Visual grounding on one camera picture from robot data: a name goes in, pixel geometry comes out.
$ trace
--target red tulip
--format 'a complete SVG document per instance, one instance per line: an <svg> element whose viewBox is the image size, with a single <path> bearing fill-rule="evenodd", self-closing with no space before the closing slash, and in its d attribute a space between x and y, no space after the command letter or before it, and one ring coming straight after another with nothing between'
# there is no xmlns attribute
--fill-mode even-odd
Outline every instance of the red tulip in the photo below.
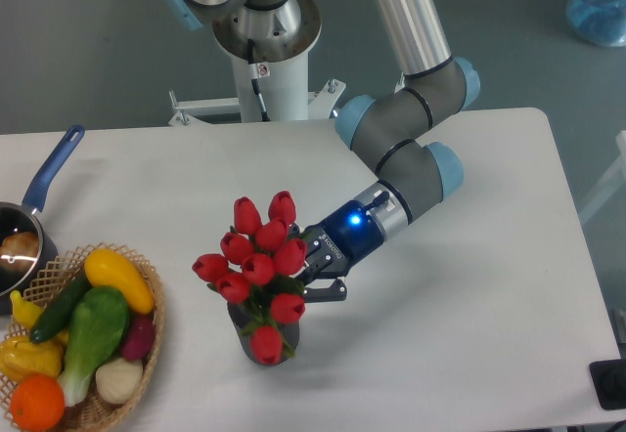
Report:
<svg viewBox="0 0 626 432"><path fill-rule="evenodd" d="M233 264L242 264L244 260L254 253L254 245L243 235L228 232L219 243L226 259Z"/></svg>
<svg viewBox="0 0 626 432"><path fill-rule="evenodd" d="M242 272L248 282L256 285L265 285L276 274L274 261L263 253L254 253L248 256L242 263Z"/></svg>
<svg viewBox="0 0 626 432"><path fill-rule="evenodd" d="M216 283L222 276L228 274L228 260L221 254L203 254L192 266L200 279Z"/></svg>
<svg viewBox="0 0 626 432"><path fill-rule="evenodd" d="M304 299L299 295L281 293L272 300L270 315L277 323L295 323L303 313Z"/></svg>
<svg viewBox="0 0 626 432"><path fill-rule="evenodd" d="M287 226L281 219L269 221L263 227L258 229L254 240L259 248L273 253L280 248L287 238Z"/></svg>
<svg viewBox="0 0 626 432"><path fill-rule="evenodd" d="M262 364L275 365L283 357L283 336L272 326L262 326L252 335L250 349Z"/></svg>
<svg viewBox="0 0 626 432"><path fill-rule="evenodd" d="M215 284L222 297L231 303L243 303L250 295L250 282L242 273L229 273Z"/></svg>
<svg viewBox="0 0 626 432"><path fill-rule="evenodd" d="M261 216L254 202L247 197L235 201L235 230L240 234L254 235L261 228Z"/></svg>
<svg viewBox="0 0 626 432"><path fill-rule="evenodd" d="M290 239L274 254L274 268L278 274L291 276L304 266L306 243L299 238Z"/></svg>
<svg viewBox="0 0 626 432"><path fill-rule="evenodd" d="M280 191L270 202L268 215L271 219L283 219L287 227L295 222L295 204L289 191Z"/></svg>

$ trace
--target blue light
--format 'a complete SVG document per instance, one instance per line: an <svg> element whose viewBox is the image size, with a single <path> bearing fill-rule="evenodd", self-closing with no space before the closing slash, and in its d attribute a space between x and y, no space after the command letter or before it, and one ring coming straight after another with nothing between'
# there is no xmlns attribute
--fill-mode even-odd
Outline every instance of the blue light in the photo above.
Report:
<svg viewBox="0 0 626 432"><path fill-rule="evenodd" d="M351 214L348 217L348 222L350 222L350 225L360 225L362 222L361 216L359 214Z"/></svg>

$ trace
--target cucumber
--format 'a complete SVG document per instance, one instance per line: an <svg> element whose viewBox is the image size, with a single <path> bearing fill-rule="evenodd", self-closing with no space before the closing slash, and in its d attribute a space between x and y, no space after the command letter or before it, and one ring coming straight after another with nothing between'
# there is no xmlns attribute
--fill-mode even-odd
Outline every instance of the cucumber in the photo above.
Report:
<svg viewBox="0 0 626 432"><path fill-rule="evenodd" d="M30 342L38 344L47 341L65 329L74 308L91 288L91 283L81 271L44 309L30 330Z"/></svg>

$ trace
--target yellow bell pepper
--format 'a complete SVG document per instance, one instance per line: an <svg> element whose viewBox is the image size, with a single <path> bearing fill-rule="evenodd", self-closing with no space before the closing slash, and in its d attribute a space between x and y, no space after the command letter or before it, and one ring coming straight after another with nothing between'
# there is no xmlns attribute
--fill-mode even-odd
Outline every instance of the yellow bell pepper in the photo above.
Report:
<svg viewBox="0 0 626 432"><path fill-rule="evenodd" d="M33 344L28 336L13 336L0 343L0 371L22 383L34 373L54 378L61 374L63 347L55 341Z"/></svg>
<svg viewBox="0 0 626 432"><path fill-rule="evenodd" d="M43 312L43 308L28 300L24 300L17 290L12 291L9 296L11 297L11 304L13 305L13 318L23 327L30 330ZM67 329L64 329L57 334L54 339L64 346L67 346L69 332Z"/></svg>
<svg viewBox="0 0 626 432"><path fill-rule="evenodd" d="M97 248L85 258L85 274L94 286L108 285L119 290L131 310L147 315L155 297L146 280L125 256L108 248Z"/></svg>

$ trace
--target saucepan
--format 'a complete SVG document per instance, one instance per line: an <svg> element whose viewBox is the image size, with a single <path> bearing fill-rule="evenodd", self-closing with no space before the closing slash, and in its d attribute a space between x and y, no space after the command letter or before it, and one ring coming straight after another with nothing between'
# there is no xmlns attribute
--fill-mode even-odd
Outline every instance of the saucepan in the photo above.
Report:
<svg viewBox="0 0 626 432"><path fill-rule="evenodd" d="M0 202L0 315L11 313L9 294L22 292L59 252L36 217L43 210L53 178L85 134L82 126L67 129L32 179L22 204Z"/></svg>

